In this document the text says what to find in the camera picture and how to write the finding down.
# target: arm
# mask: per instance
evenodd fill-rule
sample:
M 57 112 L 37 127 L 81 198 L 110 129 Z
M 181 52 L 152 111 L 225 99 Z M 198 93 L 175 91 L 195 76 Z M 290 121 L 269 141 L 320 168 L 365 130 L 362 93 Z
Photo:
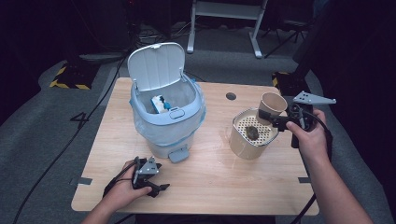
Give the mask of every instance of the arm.
M 326 123 L 322 111 L 314 110 L 314 114 Z M 299 139 L 300 151 L 308 166 L 312 188 L 326 223 L 373 223 L 332 167 L 327 156 L 323 127 L 317 123 L 310 133 L 293 122 L 288 122 L 287 127 Z
M 123 168 L 128 166 L 131 161 L 127 161 Z M 123 174 L 121 180 L 108 192 L 108 194 L 97 204 L 92 211 L 82 221 L 83 224 L 95 223 L 107 223 L 110 217 L 122 207 L 133 202 L 135 199 L 146 195 L 151 192 L 150 187 L 142 189 L 134 189 L 132 187 L 132 175 L 134 173 L 134 166 L 131 167 L 125 174 Z

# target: right hand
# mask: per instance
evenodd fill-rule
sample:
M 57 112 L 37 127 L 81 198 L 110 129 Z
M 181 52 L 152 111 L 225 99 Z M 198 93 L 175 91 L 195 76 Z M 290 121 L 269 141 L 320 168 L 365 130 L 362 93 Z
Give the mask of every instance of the right hand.
M 326 124 L 323 111 L 315 109 L 313 114 Z M 311 132 L 306 132 L 294 122 L 289 121 L 288 129 L 296 135 L 299 140 L 300 151 L 308 163 L 328 161 L 326 136 L 323 127 L 316 122 Z

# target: open lid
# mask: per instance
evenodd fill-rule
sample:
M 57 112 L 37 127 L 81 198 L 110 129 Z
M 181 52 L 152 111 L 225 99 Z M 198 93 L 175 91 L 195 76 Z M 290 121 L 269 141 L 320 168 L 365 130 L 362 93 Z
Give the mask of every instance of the open lid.
M 140 91 L 159 89 L 181 79 L 184 61 L 184 49 L 177 43 L 150 45 L 129 56 L 129 76 Z

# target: finger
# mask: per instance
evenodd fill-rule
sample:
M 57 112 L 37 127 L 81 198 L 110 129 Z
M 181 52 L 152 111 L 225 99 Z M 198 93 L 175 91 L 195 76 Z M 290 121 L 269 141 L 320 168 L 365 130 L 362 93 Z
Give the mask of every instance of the finger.
M 286 123 L 286 127 L 288 127 L 288 129 L 292 132 L 292 133 L 294 133 L 294 135 L 296 135 L 297 136 L 297 138 L 301 138 L 301 137 L 303 137 L 304 136 L 304 134 L 305 134 L 305 131 L 302 129 L 302 128 L 300 128 L 297 124 L 295 124 L 294 122 L 292 122 L 292 121 L 288 121 L 287 123 Z
M 122 166 L 122 170 L 125 169 L 127 166 L 129 166 L 129 164 L 131 164 L 134 161 L 126 161 L 124 166 Z
M 150 193 L 151 191 L 152 191 L 151 187 L 144 187 L 142 189 L 134 190 L 134 194 L 137 195 L 137 198 L 138 198 L 138 197 L 141 197 L 143 195 Z
M 135 165 L 131 166 L 131 168 L 129 168 L 127 171 L 125 171 L 125 173 L 122 175 L 122 177 L 132 178 L 132 176 L 134 175 L 134 168 L 135 168 Z
M 318 119 L 320 119 L 324 124 L 326 124 L 326 116 L 324 115 L 323 111 L 314 108 L 313 113 L 315 116 L 318 117 Z

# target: hand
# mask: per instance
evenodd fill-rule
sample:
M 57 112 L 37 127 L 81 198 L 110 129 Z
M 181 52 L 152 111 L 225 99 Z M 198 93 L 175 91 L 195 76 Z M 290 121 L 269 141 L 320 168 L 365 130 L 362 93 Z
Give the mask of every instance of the hand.
M 131 163 L 132 161 L 125 162 L 125 165 L 122 167 L 122 169 L 124 169 Z M 132 187 L 132 180 L 131 180 L 133 174 L 134 174 L 134 166 L 128 169 L 119 178 L 119 181 L 108 192 L 105 198 L 102 199 L 101 203 L 105 204 L 109 211 L 116 212 L 117 210 L 133 202 L 135 199 L 144 196 L 152 191 L 151 187 L 134 189 Z
M 326 118 L 322 111 L 314 108 L 313 114 L 326 124 Z M 329 161 L 326 147 L 326 136 L 320 123 L 316 122 L 314 129 L 309 133 L 291 121 L 286 125 L 298 138 L 300 151 L 308 164 L 312 162 Z
M 125 162 L 122 170 L 126 168 L 131 161 Z M 84 218 L 82 223 L 86 224 L 105 224 L 110 219 L 111 215 L 117 210 L 125 207 L 133 202 L 135 199 L 146 195 L 152 191 L 151 187 L 142 189 L 134 189 L 132 187 L 132 176 L 134 174 L 134 166 L 128 169 L 119 179 L 113 188 L 107 193 L 105 198 L 97 204 L 92 211 Z

